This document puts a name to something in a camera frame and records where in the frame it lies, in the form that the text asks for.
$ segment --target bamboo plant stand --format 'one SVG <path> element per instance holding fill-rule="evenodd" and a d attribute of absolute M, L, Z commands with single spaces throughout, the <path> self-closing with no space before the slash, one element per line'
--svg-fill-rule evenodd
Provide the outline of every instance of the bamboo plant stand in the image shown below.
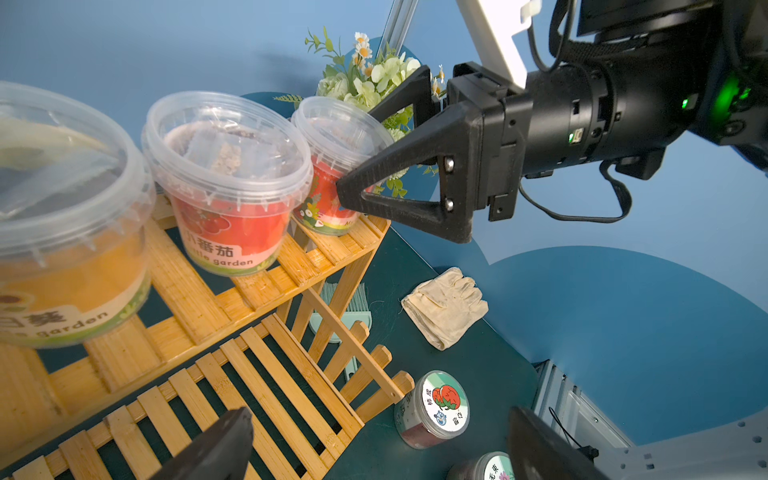
<path fill-rule="evenodd" d="M 147 223 L 152 283 L 172 317 L 145 328 L 135 316 L 115 330 L 84 344 L 88 357 L 48 374 L 33 349 L 0 345 L 0 465 L 6 466 L 74 428 L 85 419 L 140 389 L 271 310 L 276 312 L 244 330 L 167 382 L 146 390 L 135 402 L 120 406 L 96 426 L 65 440 L 13 473 L 14 480 L 52 479 L 69 470 L 77 479 L 110 478 L 97 449 L 114 440 L 139 480 L 160 468 L 137 422 L 149 418 L 163 443 L 176 455 L 191 441 L 168 402 L 180 398 L 200 429 L 217 415 L 197 386 L 206 379 L 227 409 L 247 404 L 222 370 L 229 363 L 300 460 L 298 471 L 286 460 L 274 439 L 253 417 L 253 447 L 275 478 L 319 480 L 333 466 L 357 432 L 382 410 L 414 388 L 413 378 L 400 372 L 390 378 L 383 370 L 392 356 L 384 346 L 368 352 L 368 336 L 357 322 L 347 329 L 339 319 L 389 228 L 389 221 L 362 217 L 341 237 L 324 237 L 296 226 L 278 256 L 279 266 L 252 276 L 233 278 L 235 287 L 214 295 L 184 255 L 165 234 L 175 220 L 164 197 L 158 198 L 154 221 Z M 310 241 L 316 246 L 306 251 Z M 329 304 L 319 292 L 326 278 L 344 269 Z M 286 318 L 291 302 L 302 294 L 293 327 Z M 309 350 L 301 346 L 310 316 L 323 318 Z M 321 369 L 317 362 L 333 334 L 342 343 Z M 271 336 L 303 380 L 336 420 L 335 429 L 323 418 L 285 367 L 264 342 Z M 275 394 L 246 357 L 250 350 L 282 393 L 322 443 L 310 444 Z M 355 356 L 358 372 L 339 391 L 333 382 Z M 356 410 L 350 403 L 371 383 L 378 391 Z M 253 467 L 248 479 L 259 478 Z"/>

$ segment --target wooden slat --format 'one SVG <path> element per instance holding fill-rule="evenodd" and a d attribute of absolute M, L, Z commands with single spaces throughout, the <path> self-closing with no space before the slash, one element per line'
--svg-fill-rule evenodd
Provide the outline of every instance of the wooden slat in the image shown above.
<path fill-rule="evenodd" d="M 283 293 L 266 270 L 249 276 L 233 276 L 231 279 L 240 294 L 254 309 L 267 305 Z"/>
<path fill-rule="evenodd" d="M 406 372 L 399 372 L 392 377 L 392 381 L 400 388 L 403 395 L 413 390 L 413 378 Z M 379 389 L 378 392 L 371 395 L 369 399 L 359 406 L 356 411 L 357 415 L 360 415 L 360 419 L 367 423 L 390 405 L 392 405 L 392 400 L 386 392 Z"/>
<path fill-rule="evenodd" d="M 337 317 L 340 318 L 346 310 L 346 307 L 349 306 L 349 302 L 355 295 L 355 291 L 360 285 L 362 277 L 366 274 L 368 265 L 370 265 L 375 253 L 375 250 L 367 253 L 344 269 L 341 280 L 339 280 L 339 285 L 336 287 L 336 291 L 333 293 L 333 298 L 328 304 L 330 310 L 333 311 Z M 335 323 L 332 320 L 326 321 L 325 317 L 323 317 L 323 321 L 320 323 L 320 327 L 318 327 L 317 332 L 315 333 L 315 338 L 313 339 L 312 346 L 309 350 L 310 357 L 312 357 L 315 362 L 320 360 L 320 357 L 323 355 L 334 332 Z"/>
<path fill-rule="evenodd" d="M 280 262 L 280 266 L 285 269 L 296 285 L 301 286 L 312 278 L 319 276 L 318 269 L 307 258 L 304 249 L 299 247 L 298 243 L 290 235 L 286 235 L 283 240 L 280 253 L 277 255 L 277 261 Z"/>
<path fill-rule="evenodd" d="M 283 390 L 283 393 L 285 393 L 293 406 L 296 407 L 296 410 L 301 413 L 306 424 L 310 426 L 315 435 L 317 435 L 317 438 L 330 451 L 331 456 L 339 458 L 344 451 L 344 445 L 341 443 L 341 440 L 339 440 L 339 437 L 336 436 L 325 421 L 323 415 L 318 412 L 317 408 L 301 391 L 301 388 L 293 381 L 293 378 L 291 378 L 285 367 L 275 357 L 272 350 L 266 346 L 266 343 L 253 329 L 242 332 L 240 337 L 245 340 L 250 347 L 250 351 L 259 359 L 259 362 L 269 372 L 280 389 Z"/>
<path fill-rule="evenodd" d="M 373 230 L 371 230 L 371 227 L 369 227 L 369 223 L 365 221 L 356 221 L 355 224 L 352 225 L 352 228 L 349 229 L 348 235 L 362 248 L 369 247 L 374 243 L 379 242 L 379 235 L 374 233 Z"/>
<path fill-rule="evenodd" d="M 292 302 L 293 299 L 290 299 L 287 302 L 281 303 L 275 311 L 275 314 L 283 321 L 283 323 L 288 321 L 288 313 L 290 313 L 290 306 Z"/>
<path fill-rule="evenodd" d="M 174 217 L 174 208 L 170 205 L 170 200 L 165 195 L 157 195 L 157 201 L 152 210 L 152 219 L 163 230 L 168 230 L 176 226 L 176 217 Z"/>
<path fill-rule="evenodd" d="M 315 290 L 317 293 L 320 293 L 320 291 L 323 289 L 323 285 L 325 284 L 326 279 L 322 279 L 318 283 L 312 285 L 310 288 Z M 296 312 L 296 318 L 293 319 L 293 327 L 291 327 L 290 330 L 293 336 L 299 340 L 299 343 L 301 343 L 301 339 L 304 338 L 306 327 L 310 324 L 310 317 L 314 311 L 315 309 L 312 308 L 312 303 L 305 302 L 303 299 L 301 300 L 301 303 L 299 304 L 299 310 Z"/>
<path fill-rule="evenodd" d="M 154 221 L 145 225 L 152 284 L 197 344 L 230 323 L 205 282 Z"/>
<path fill-rule="evenodd" d="M 341 283 L 339 283 L 339 287 L 336 288 L 336 292 L 339 291 L 338 289 L 340 287 Z M 389 395 L 389 398 L 393 402 L 399 402 L 400 399 L 402 399 L 402 393 L 400 392 L 400 389 L 398 389 L 397 385 L 395 385 L 392 379 L 387 376 L 381 366 L 379 366 L 379 364 L 373 360 L 365 347 L 363 347 L 362 344 L 358 342 L 357 339 L 352 335 L 349 329 L 346 328 L 341 319 L 330 309 L 329 306 L 326 305 L 325 302 L 323 302 L 323 299 L 320 298 L 320 295 L 318 295 L 311 288 L 308 288 L 304 290 L 304 299 L 310 300 L 314 304 L 315 310 L 317 310 L 323 317 L 323 323 L 330 323 L 333 331 L 336 333 L 336 335 L 339 336 L 343 343 L 349 342 L 348 347 L 354 347 L 354 349 L 356 349 L 355 357 L 358 359 L 358 361 L 360 361 L 362 366 L 365 367 L 366 371 L 370 373 L 371 377 L 373 377 L 373 380 L 379 384 L 379 386 L 387 393 L 387 395 Z"/>
<path fill-rule="evenodd" d="M 179 455 L 187 445 L 192 443 L 192 439 L 176 418 L 176 414 L 160 393 L 159 388 L 152 387 L 142 393 L 138 396 L 138 402 L 144 407 L 144 411 L 171 455 L 174 457 Z"/>
<path fill-rule="evenodd" d="M 67 413 L 36 351 L 0 344 L 0 366 L 0 452 L 8 452 Z"/>
<path fill-rule="evenodd" d="M 389 230 L 389 225 L 392 223 L 386 218 L 381 217 L 372 217 L 368 216 L 368 221 L 379 231 L 382 233 L 382 237 L 384 237 L 384 234 L 387 230 Z"/>
<path fill-rule="evenodd" d="M 83 343 L 110 392 L 157 368 L 162 360 L 137 315 L 118 328 Z"/>
<path fill-rule="evenodd" d="M 37 457 L 13 472 L 13 480 L 53 480 L 53 475 L 48 470 L 45 457 Z"/>
<path fill-rule="evenodd" d="M 329 467 L 325 466 L 323 461 L 320 460 L 312 444 L 310 444 L 296 423 L 290 418 L 285 407 L 280 405 L 280 400 L 270 390 L 270 387 L 261 378 L 243 351 L 235 345 L 234 340 L 224 343 L 221 346 L 221 351 L 230 361 L 230 364 L 235 368 L 237 374 L 251 393 L 253 393 L 253 397 L 256 398 L 261 408 L 270 417 L 272 423 L 280 431 L 280 434 L 285 438 L 288 446 L 299 457 L 299 460 L 310 475 L 314 478 L 324 477 Z"/>
<path fill-rule="evenodd" d="M 291 363 L 299 370 L 299 373 L 301 373 L 306 382 L 310 384 L 312 390 L 323 401 L 323 404 L 325 404 L 333 418 L 342 426 L 344 431 L 350 437 L 356 435 L 362 428 L 363 423 L 349 407 L 349 404 L 342 400 L 342 396 L 336 390 L 336 387 L 326 378 L 317 364 L 312 362 L 306 351 L 296 338 L 291 335 L 286 326 L 274 318 L 274 316 L 268 316 L 262 320 L 261 325 L 266 327 L 272 338 L 280 345 L 280 348 L 288 356 Z"/>
<path fill-rule="evenodd" d="M 213 355 L 207 354 L 198 359 L 195 364 L 200 367 L 200 371 L 205 375 L 206 380 L 214 388 L 227 409 L 234 410 L 248 406 Z M 255 415 L 251 416 L 251 422 L 253 423 L 253 447 L 272 475 L 275 478 L 299 478 L 286 460 L 285 455 L 277 448 L 275 441 L 272 440 L 270 434 L 266 432 Z"/>
<path fill-rule="evenodd" d="M 200 388 L 192 380 L 186 369 L 179 370 L 170 376 L 168 382 L 174 387 L 176 393 L 179 394 L 179 398 L 184 403 L 184 406 L 187 407 L 187 410 L 189 410 L 200 430 L 208 430 L 219 419 L 214 408 L 210 406 L 205 395 L 200 391 Z"/>
<path fill-rule="evenodd" d="M 293 221 L 293 226 L 295 228 L 293 231 L 293 239 L 296 241 L 296 245 L 306 252 L 306 248 L 310 244 L 310 238 L 306 235 L 306 228 L 302 228 L 301 222 L 294 216 L 291 216 L 291 221 Z"/>
<path fill-rule="evenodd" d="M 124 406 L 107 415 L 105 419 L 114 442 L 131 468 L 137 480 L 150 478 L 160 470 L 160 462 L 154 456 L 147 440 L 134 423 Z"/>
<path fill-rule="evenodd" d="M 360 343 L 365 342 L 369 335 L 368 326 L 359 320 L 352 325 L 352 328 L 349 329 L 349 331 Z M 326 374 L 328 380 L 335 382 L 336 379 L 339 378 L 339 375 L 341 375 L 341 372 L 344 371 L 344 367 L 349 364 L 349 361 L 354 356 L 354 347 L 347 347 L 344 343 L 341 343 L 336 353 L 333 354 L 333 357 L 331 357 L 331 360 L 328 362 L 328 365 L 326 365 L 326 369 L 323 370 L 323 373 Z"/>
<path fill-rule="evenodd" d="M 101 460 L 86 432 L 79 432 L 64 440 L 58 449 L 69 465 L 76 480 L 110 480 L 107 467 Z"/>
<path fill-rule="evenodd" d="M 376 365 L 381 368 L 384 368 L 392 361 L 392 354 L 384 345 L 376 346 L 371 352 L 371 357 L 376 362 Z M 355 372 L 355 375 L 353 375 L 341 388 L 341 396 L 344 397 L 347 402 L 352 402 L 372 381 L 373 376 L 371 376 L 368 368 L 366 366 L 361 366 L 357 372 Z"/>
<path fill-rule="evenodd" d="M 352 252 L 349 251 L 349 249 L 344 245 L 344 243 L 341 242 L 341 240 L 339 240 L 338 237 L 320 235 L 319 233 L 316 233 L 307 228 L 301 222 L 295 223 L 296 232 L 303 232 L 304 235 L 309 237 L 309 239 L 312 240 L 315 245 L 317 245 L 317 248 L 323 252 L 323 255 L 328 257 L 328 260 L 330 260 L 334 265 L 344 261 L 344 259 L 352 255 Z"/>
<path fill-rule="evenodd" d="M 346 236 L 341 238 L 345 241 L 345 245 L 350 248 L 350 251 L 354 251 L 354 242 L 350 243 Z M 318 249 L 307 252 L 306 257 L 321 272 L 320 277 L 326 277 L 343 269 L 347 262 L 352 262 L 366 255 L 374 247 L 360 250 L 349 259 L 335 266 Z M 42 420 L 42 417 L 38 416 L 41 420 L 41 428 L 37 429 L 37 431 L 27 428 L 32 425 L 24 425 L 24 428 L 21 428 L 23 431 L 22 435 L 0 435 L 0 465 L 13 463 L 46 442 L 51 441 L 69 429 L 73 429 L 79 423 L 113 405 L 135 389 L 200 355 L 216 342 L 244 328 L 259 316 L 268 313 L 271 309 L 278 307 L 281 303 L 286 302 L 287 299 L 307 288 L 306 284 L 302 286 L 296 285 L 281 266 L 276 266 L 269 270 L 269 275 L 270 279 L 283 291 L 283 295 L 275 298 L 267 305 L 254 310 L 236 288 L 219 294 L 216 296 L 217 302 L 233 321 L 224 328 L 218 329 L 199 346 L 193 343 L 185 329 L 181 326 L 180 321 L 173 316 L 147 328 L 150 338 L 160 350 L 161 358 L 165 362 L 115 392 L 108 391 L 90 357 L 78 360 L 57 372 L 53 372 L 50 375 L 51 384 L 53 385 L 51 390 L 61 400 L 59 403 L 61 409 L 70 412 L 70 415 L 63 415 L 52 420 Z M 18 372 L 14 371 L 13 375 L 17 376 Z M 8 382 L 2 382 L 0 385 L 8 385 Z M 13 432 L 13 422 L 4 422 L 3 419 L 7 419 L 9 416 L 14 418 L 17 415 L 25 415 L 24 411 L 22 409 L 9 412 L 9 409 L 4 409 L 0 412 L 0 430 L 4 433 L 8 431 Z"/>

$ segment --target clear plastic lid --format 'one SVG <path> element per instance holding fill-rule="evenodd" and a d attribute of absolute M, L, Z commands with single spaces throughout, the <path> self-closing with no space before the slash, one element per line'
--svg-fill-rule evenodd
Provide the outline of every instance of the clear plastic lid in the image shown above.
<path fill-rule="evenodd" d="M 62 95 L 0 81 L 0 261 L 32 258 L 46 268 L 47 255 L 65 248 L 102 251 L 144 224 L 154 198 L 144 158 L 117 123 Z"/>
<path fill-rule="evenodd" d="M 315 161 L 342 174 L 355 170 L 394 142 L 374 117 L 334 98 L 305 98 L 291 121 L 309 142 Z"/>
<path fill-rule="evenodd" d="M 205 210 L 272 216 L 309 193 L 306 140 L 281 115 L 245 98 L 206 91 L 161 98 L 141 143 L 157 182 Z"/>

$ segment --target black cable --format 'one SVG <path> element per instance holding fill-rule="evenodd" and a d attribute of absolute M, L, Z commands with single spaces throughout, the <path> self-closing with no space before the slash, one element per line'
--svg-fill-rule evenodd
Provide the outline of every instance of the black cable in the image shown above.
<path fill-rule="evenodd" d="M 568 440 L 568 438 L 570 438 L 571 440 L 574 441 L 574 443 L 576 445 L 578 445 L 578 448 L 580 448 L 580 449 L 583 448 L 581 446 L 581 443 L 577 442 L 576 439 L 573 437 L 573 435 L 568 433 L 568 430 L 566 430 L 565 427 L 563 426 L 563 424 L 560 422 L 560 419 L 558 418 L 558 414 L 554 412 L 554 409 L 552 407 L 549 407 L 549 413 L 552 415 L 552 418 L 558 423 L 558 425 L 560 425 L 560 428 L 563 429 L 563 433 L 565 435 L 567 435 L 566 440 Z"/>
<path fill-rule="evenodd" d="M 560 63 L 562 63 L 563 53 L 565 51 L 565 45 L 571 38 L 571 30 L 574 26 L 575 16 L 576 0 L 570 0 L 568 3 L 568 17 L 565 19 L 565 29 L 563 31 L 563 36 L 560 39 L 558 53 L 554 56 L 554 63 L 551 67 L 544 65 L 544 62 L 541 60 L 541 56 L 538 54 L 538 48 L 536 48 L 536 36 L 533 29 L 533 18 L 531 17 L 531 26 L 528 27 L 528 47 L 531 49 L 531 56 L 533 57 L 533 61 L 536 63 L 536 66 L 539 70 L 543 71 L 544 73 L 551 73 L 560 66 Z"/>
<path fill-rule="evenodd" d="M 733 3 L 735 2 L 723 2 L 722 36 L 726 55 L 733 66 L 733 71 L 736 73 L 736 76 L 745 84 L 747 84 L 758 96 L 763 97 L 764 99 L 768 99 L 768 88 L 762 86 L 758 80 L 743 70 L 743 64 L 739 55 L 739 50 L 736 47 L 736 39 L 733 33 L 733 31 L 736 29 L 736 20 L 733 18 Z"/>
<path fill-rule="evenodd" d="M 621 215 L 619 217 L 579 217 L 575 215 L 561 215 L 553 212 L 552 210 L 549 210 L 547 207 L 543 207 L 542 205 L 537 204 L 534 202 L 527 193 L 525 193 L 525 190 L 523 190 L 523 183 L 522 181 L 518 185 L 518 190 L 520 190 L 520 194 L 525 198 L 528 202 L 530 202 L 531 205 L 538 208 L 545 214 L 549 215 L 550 217 L 554 218 L 555 220 L 560 220 L 564 222 L 593 222 L 593 223 L 613 223 L 618 222 L 619 220 L 625 218 L 627 215 L 629 215 L 629 210 L 632 208 L 632 196 L 629 193 L 629 189 L 626 185 L 622 184 L 619 180 L 616 180 L 608 173 L 608 168 L 614 164 L 615 161 L 613 160 L 603 160 L 600 163 L 600 173 L 603 175 L 603 178 L 605 180 L 608 180 L 608 182 L 611 184 L 611 186 L 614 188 L 614 193 L 616 194 L 616 198 L 619 200 L 619 207 L 621 207 Z"/>

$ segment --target tomato illustration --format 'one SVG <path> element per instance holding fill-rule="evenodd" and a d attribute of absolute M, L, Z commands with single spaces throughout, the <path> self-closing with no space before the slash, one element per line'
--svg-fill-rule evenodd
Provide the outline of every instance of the tomato illustration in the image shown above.
<path fill-rule="evenodd" d="M 432 399 L 435 400 L 436 405 L 446 410 L 456 410 L 462 404 L 458 392 L 450 385 L 443 385 L 439 389 L 432 390 Z"/>

